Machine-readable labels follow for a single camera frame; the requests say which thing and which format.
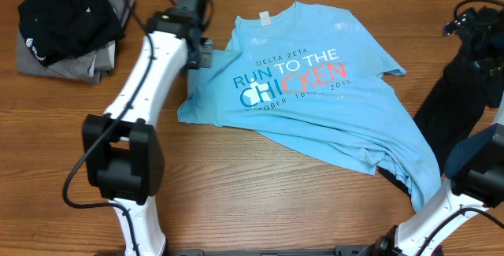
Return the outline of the light blue t-shirt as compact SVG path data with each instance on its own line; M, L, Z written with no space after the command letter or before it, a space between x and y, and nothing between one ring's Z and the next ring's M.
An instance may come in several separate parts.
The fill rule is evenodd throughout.
M295 2L237 17L211 66L189 73L178 119L252 130L360 173L383 169L420 210L440 187L439 167L386 74L405 70L350 11Z

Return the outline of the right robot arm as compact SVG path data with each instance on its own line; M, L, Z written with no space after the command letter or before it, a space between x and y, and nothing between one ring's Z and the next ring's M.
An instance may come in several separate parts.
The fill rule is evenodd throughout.
M503 201L503 4L454 7L444 35L461 47L414 121L433 149L441 188L421 211L391 228L361 255L441 255L444 241L470 218Z

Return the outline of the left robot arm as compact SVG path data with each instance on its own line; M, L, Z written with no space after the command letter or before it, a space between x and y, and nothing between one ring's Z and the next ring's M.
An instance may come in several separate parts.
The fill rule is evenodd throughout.
M155 196L165 160L156 133L158 118L176 76L210 65L213 43L203 37L212 13L211 0L176 0L142 25L139 57L119 95L103 115L90 115L82 128L91 186L103 207L114 209L126 255L167 255Z

